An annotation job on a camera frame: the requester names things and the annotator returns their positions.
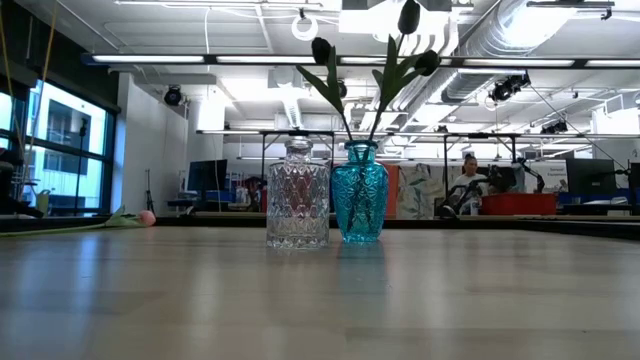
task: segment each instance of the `crystal vase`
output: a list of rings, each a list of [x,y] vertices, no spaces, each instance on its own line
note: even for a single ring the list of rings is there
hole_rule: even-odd
[[[316,248],[329,243],[329,167],[311,162],[311,141],[285,143],[284,162],[267,175],[267,246]]]
[[[387,211],[389,175],[374,162],[378,145],[372,141],[345,144],[349,161],[331,175],[333,203],[345,243],[375,242]]]

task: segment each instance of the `ceiling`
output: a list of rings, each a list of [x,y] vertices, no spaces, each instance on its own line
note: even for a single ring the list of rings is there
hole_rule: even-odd
[[[50,22],[53,0],[17,2],[40,19]],[[473,10],[458,17],[459,34],[464,34],[494,2],[495,0],[472,0]],[[603,12],[601,10],[580,11],[532,55],[640,57],[640,1],[615,2],[611,19],[600,20]],[[60,0],[59,3],[63,8],[59,11],[58,30],[90,52],[203,53],[206,50],[206,9],[118,5],[112,0]],[[370,34],[338,31],[341,1],[322,0],[321,3],[322,11],[308,12],[325,17],[326,21],[318,24],[318,36],[336,45],[339,53],[373,55],[385,52],[386,44],[378,42]],[[264,29],[261,21],[256,18],[258,11],[264,16]],[[310,42],[296,39],[291,31],[296,14],[295,9],[272,8],[210,11],[207,15],[210,52],[309,54]],[[145,84],[144,79],[161,78],[162,75],[170,74],[215,75],[236,98],[234,106],[227,108],[226,120],[231,122],[273,120],[274,113],[284,111],[279,101],[247,93],[247,89],[266,88],[268,67],[145,66],[131,70],[137,73],[139,70],[143,71],[137,74],[137,79],[158,92],[163,91],[162,86]],[[339,76],[346,79],[350,96],[366,99],[375,95],[376,88],[370,70],[348,67],[339,69]],[[624,89],[640,89],[638,71],[535,70],[530,72],[530,76],[533,85],[550,104],[558,110],[566,111],[569,120],[581,131],[589,129],[590,110],[602,104],[597,99],[611,98]],[[188,87],[188,92],[189,95],[198,96],[206,92],[206,88],[203,85],[191,86]],[[480,91],[480,95],[470,101],[471,104],[477,102],[477,106],[463,106],[452,114],[455,118],[450,118],[454,120],[449,123],[450,131],[491,130],[495,129],[497,121],[501,129],[523,132],[530,128],[530,124],[536,125],[536,120],[553,114],[553,110],[530,89],[518,94],[497,111],[490,111],[484,105],[486,92]],[[332,113],[332,108],[313,94],[310,98],[301,100],[299,105],[303,114]]]

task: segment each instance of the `glass vase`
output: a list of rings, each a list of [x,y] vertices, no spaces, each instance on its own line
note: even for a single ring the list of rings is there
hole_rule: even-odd
[[[333,204],[345,243],[375,242],[387,211],[389,175],[375,163],[378,145],[356,140],[345,144],[349,161],[331,175]]]
[[[329,167],[311,162],[311,141],[285,143],[284,162],[267,174],[267,246],[316,248],[329,243]]]

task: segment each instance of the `turquoise glass vase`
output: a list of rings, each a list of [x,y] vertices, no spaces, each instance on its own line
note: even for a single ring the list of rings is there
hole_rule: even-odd
[[[356,140],[345,144],[349,161],[333,169],[331,192],[345,243],[375,242],[387,212],[389,175],[375,163],[378,145]]]

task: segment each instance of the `woman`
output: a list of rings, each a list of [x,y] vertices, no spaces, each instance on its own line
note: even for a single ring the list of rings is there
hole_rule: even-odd
[[[468,186],[471,181],[484,180],[487,178],[482,174],[478,174],[477,171],[478,160],[473,155],[467,154],[467,156],[464,157],[463,174],[458,176],[456,181],[453,182],[453,186]],[[480,183],[474,191],[470,191],[469,194],[467,194],[464,204],[460,208],[460,214],[469,214],[471,212],[471,203],[474,201],[480,203],[481,197],[489,194],[488,188],[487,183]],[[454,194],[459,198],[465,191],[466,188],[460,188],[456,190]]]

